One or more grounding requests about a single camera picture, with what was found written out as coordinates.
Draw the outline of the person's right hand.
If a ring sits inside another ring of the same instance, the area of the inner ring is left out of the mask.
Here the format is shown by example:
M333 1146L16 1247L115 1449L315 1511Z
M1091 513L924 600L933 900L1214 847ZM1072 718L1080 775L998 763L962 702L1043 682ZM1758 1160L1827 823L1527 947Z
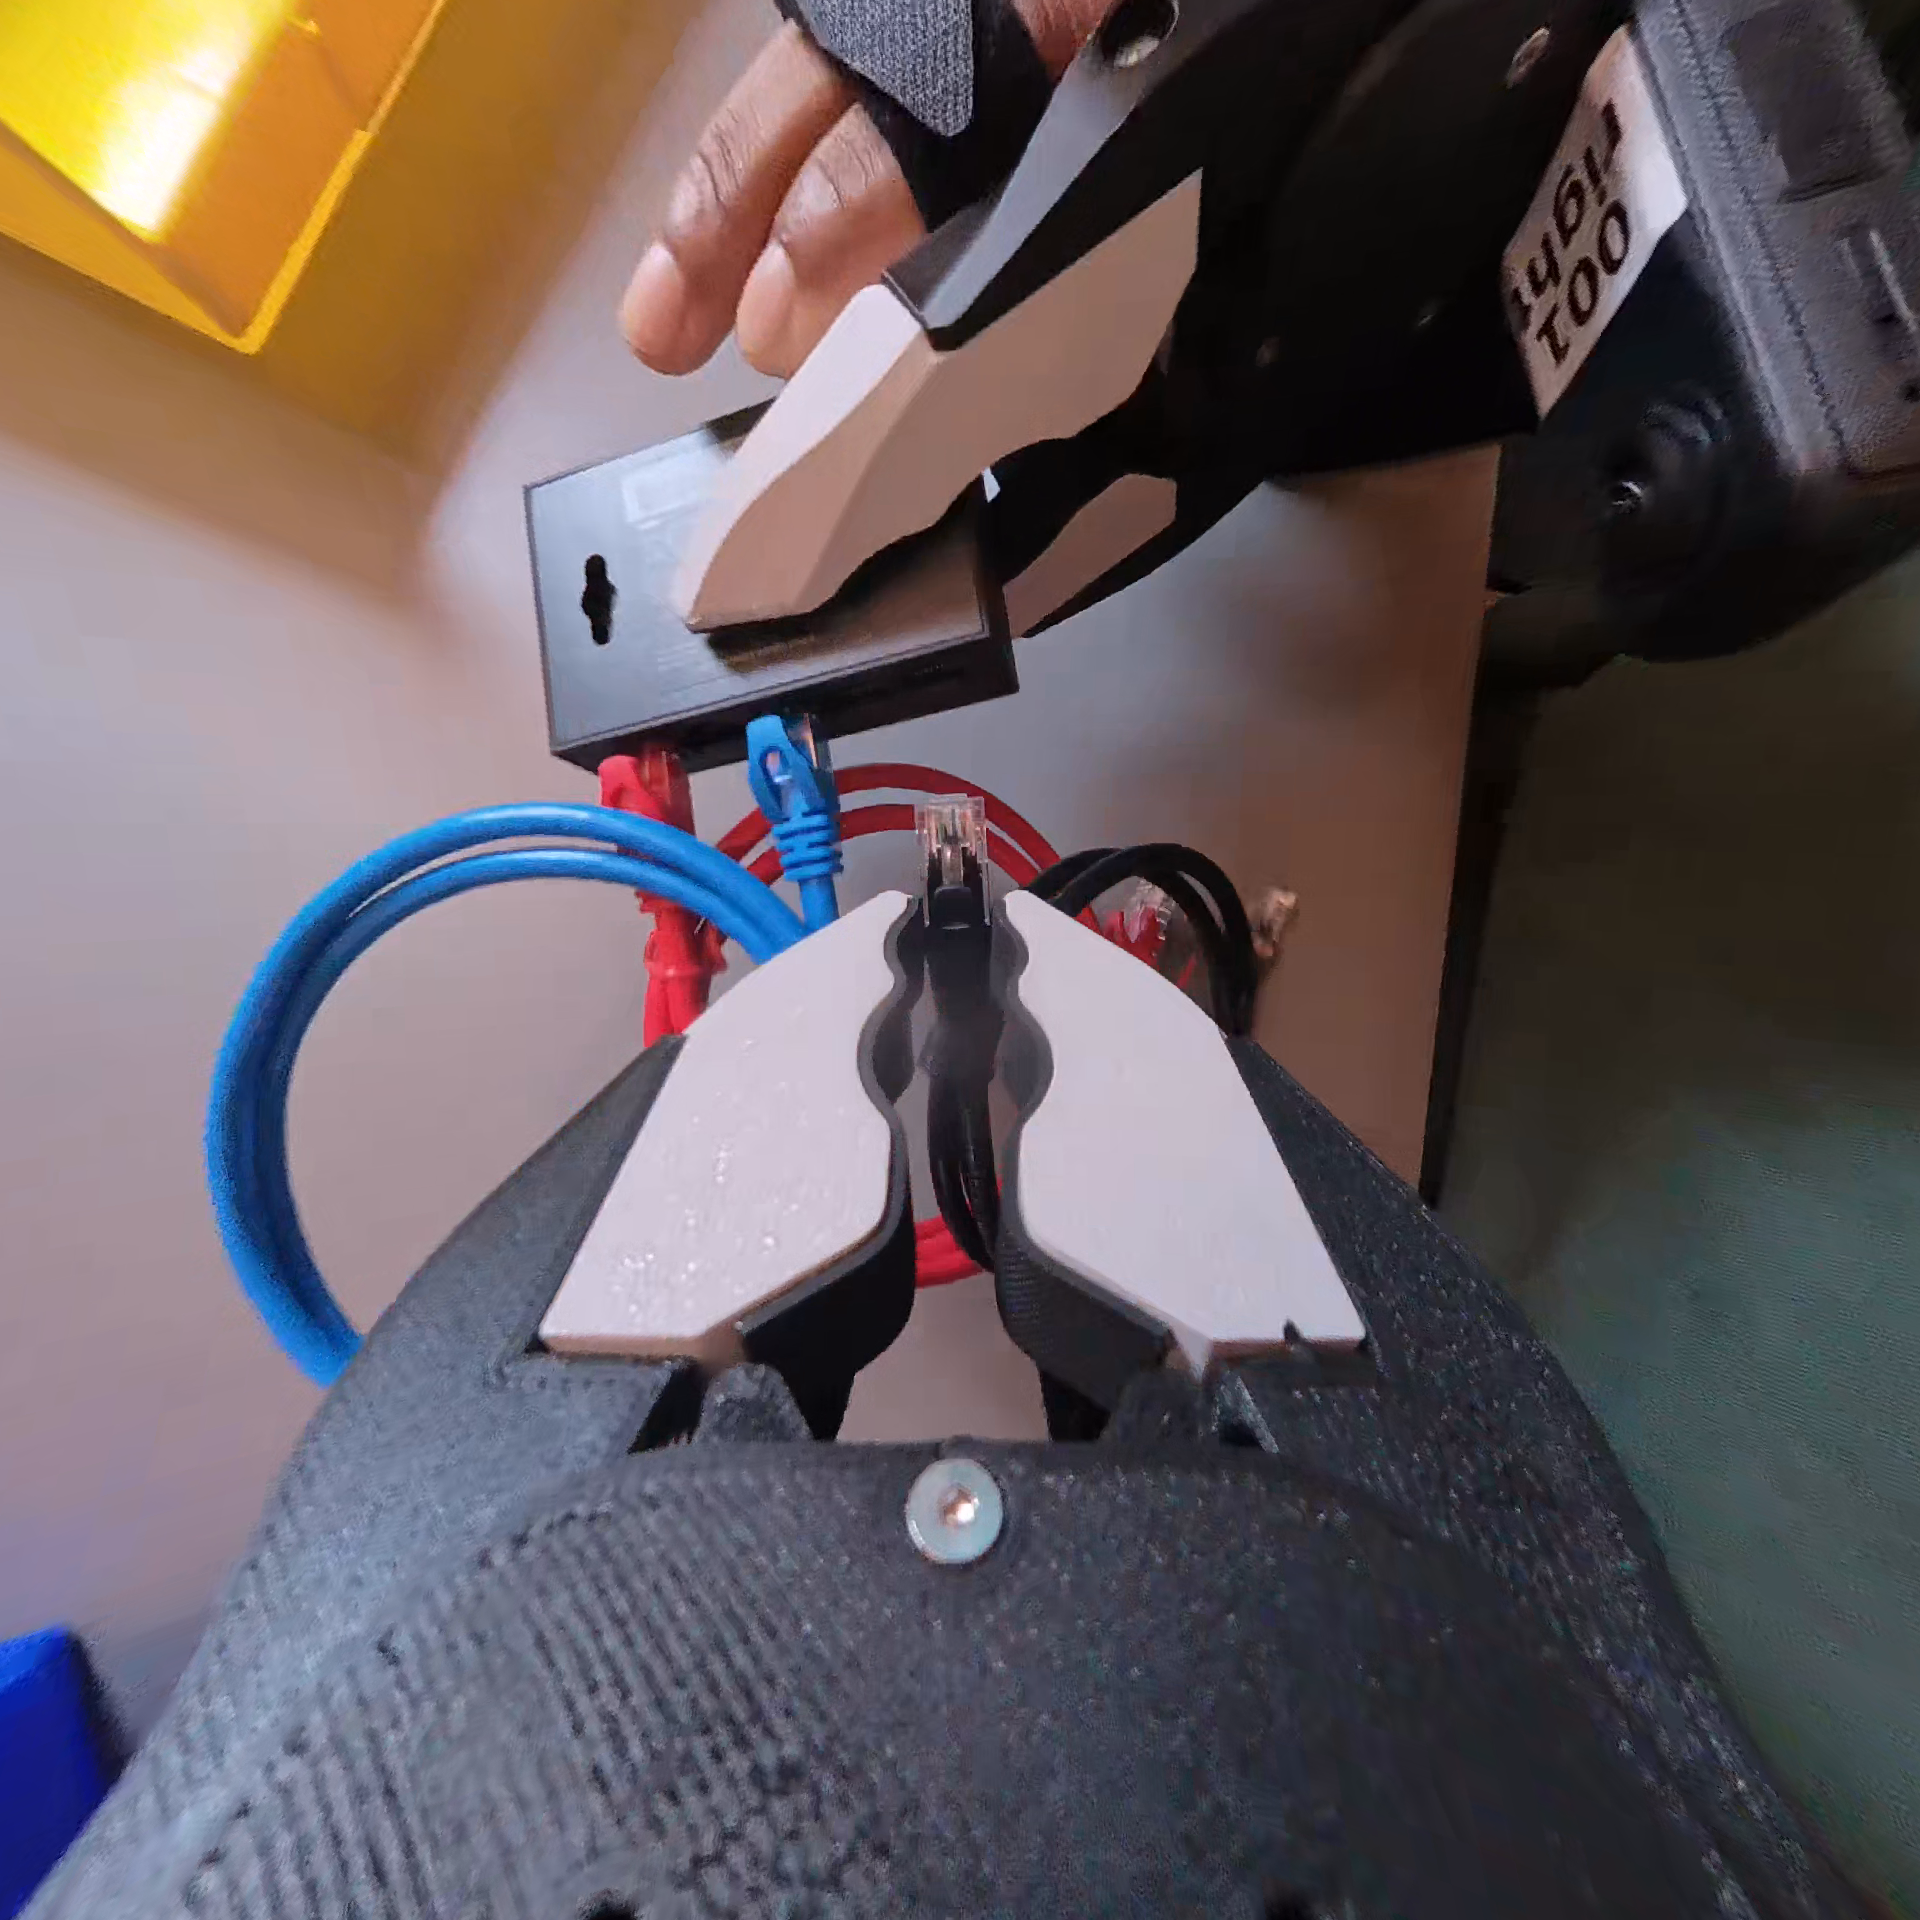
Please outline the person's right hand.
M1100 3L782 3L620 306L652 370L727 336L789 377L863 287L1014 171Z

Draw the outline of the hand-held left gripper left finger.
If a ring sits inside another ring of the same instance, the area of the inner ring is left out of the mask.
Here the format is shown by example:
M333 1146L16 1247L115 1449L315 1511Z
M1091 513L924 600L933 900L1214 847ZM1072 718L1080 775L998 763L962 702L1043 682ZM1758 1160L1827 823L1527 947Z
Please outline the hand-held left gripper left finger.
M917 1220L899 1100L919 906L884 891L731 987L671 1050L539 1343L776 1375L818 1438L904 1331Z

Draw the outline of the black network switch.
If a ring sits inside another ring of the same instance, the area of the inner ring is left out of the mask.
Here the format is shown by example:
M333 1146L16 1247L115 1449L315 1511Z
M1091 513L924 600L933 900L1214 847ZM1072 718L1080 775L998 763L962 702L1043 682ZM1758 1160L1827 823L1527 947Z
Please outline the black network switch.
M1018 694L981 542L988 491L853 577L827 609L692 632L667 593L716 480L767 403L524 491L548 750L597 772L646 746L688 772L748 759L776 713L838 740Z

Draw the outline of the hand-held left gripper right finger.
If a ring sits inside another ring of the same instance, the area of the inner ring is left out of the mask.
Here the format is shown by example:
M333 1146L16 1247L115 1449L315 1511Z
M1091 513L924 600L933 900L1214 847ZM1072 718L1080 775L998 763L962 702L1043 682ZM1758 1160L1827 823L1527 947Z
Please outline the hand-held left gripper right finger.
M1030 891L998 906L998 1320L1072 1409L1142 1376L1366 1345L1243 1066L1172 983Z

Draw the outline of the blue plastic bin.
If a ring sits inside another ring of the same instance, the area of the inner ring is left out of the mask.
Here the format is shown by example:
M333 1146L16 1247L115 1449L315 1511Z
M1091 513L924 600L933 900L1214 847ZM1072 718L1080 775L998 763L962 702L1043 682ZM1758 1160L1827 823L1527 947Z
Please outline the blue plastic bin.
M3 1915L39 1884L103 1803L111 1731L79 1636L51 1626L3 1644Z

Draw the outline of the yellow plastic bin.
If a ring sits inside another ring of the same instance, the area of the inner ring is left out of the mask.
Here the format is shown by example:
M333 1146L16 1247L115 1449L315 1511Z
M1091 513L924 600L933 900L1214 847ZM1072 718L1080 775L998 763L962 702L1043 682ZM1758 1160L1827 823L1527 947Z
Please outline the yellow plastic bin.
M4 3L4 240L258 352L440 15Z

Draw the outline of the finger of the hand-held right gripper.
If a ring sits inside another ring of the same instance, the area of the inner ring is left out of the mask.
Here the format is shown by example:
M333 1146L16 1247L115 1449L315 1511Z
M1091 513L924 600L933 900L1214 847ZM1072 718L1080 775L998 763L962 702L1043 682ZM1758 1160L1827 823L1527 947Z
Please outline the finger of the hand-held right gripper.
M1160 368L1204 167L1160 130L1207 44L1189 6L1109 6L1013 175L855 292L740 442L682 553L698 634L824 609L995 457L1069 438Z
M1266 475L1256 417L1135 393L1078 432L990 465L982 553L1023 641L1114 598L1242 505Z

